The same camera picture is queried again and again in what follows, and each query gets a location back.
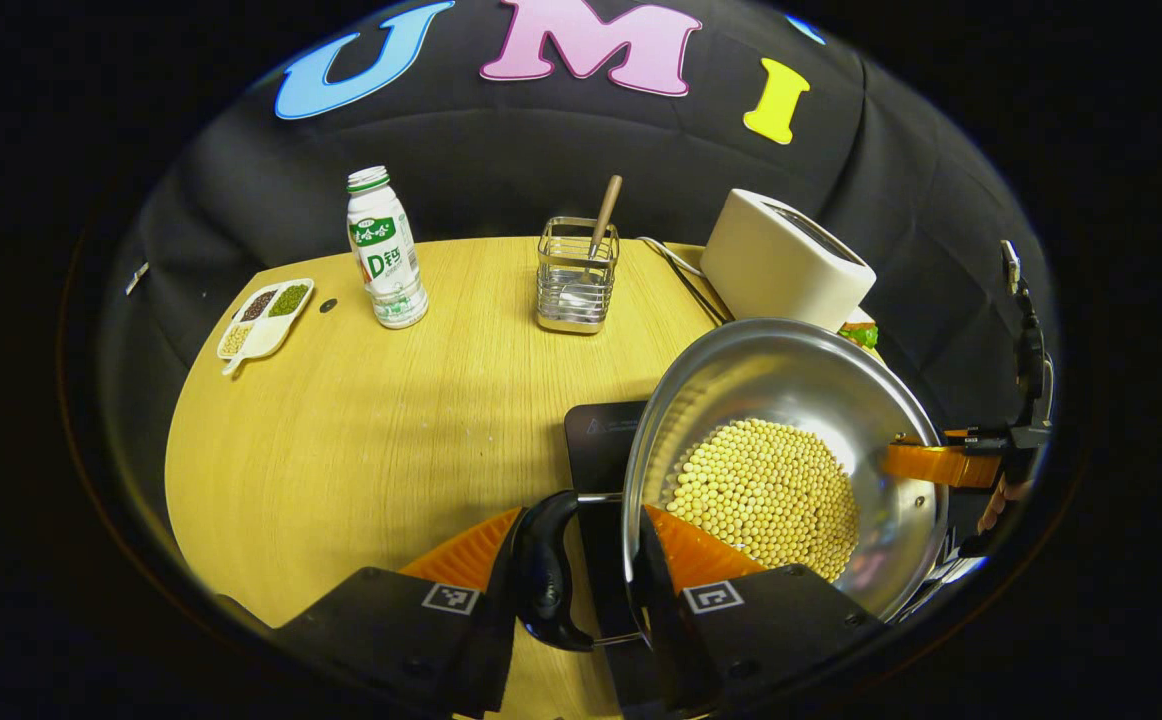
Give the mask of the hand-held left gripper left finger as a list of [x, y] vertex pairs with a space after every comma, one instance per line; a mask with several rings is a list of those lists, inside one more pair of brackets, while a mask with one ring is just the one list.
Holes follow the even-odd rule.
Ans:
[[512, 541], [525, 512], [500, 512], [399, 571], [354, 571], [271, 638], [424, 717], [498, 711], [516, 624]]

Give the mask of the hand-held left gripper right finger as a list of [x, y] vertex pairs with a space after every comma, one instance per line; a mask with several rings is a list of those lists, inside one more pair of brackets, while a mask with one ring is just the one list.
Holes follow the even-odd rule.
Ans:
[[805, 566], [765, 569], [641, 507], [637, 602], [665, 701], [687, 717], [808, 717], [854, 683], [885, 624]]

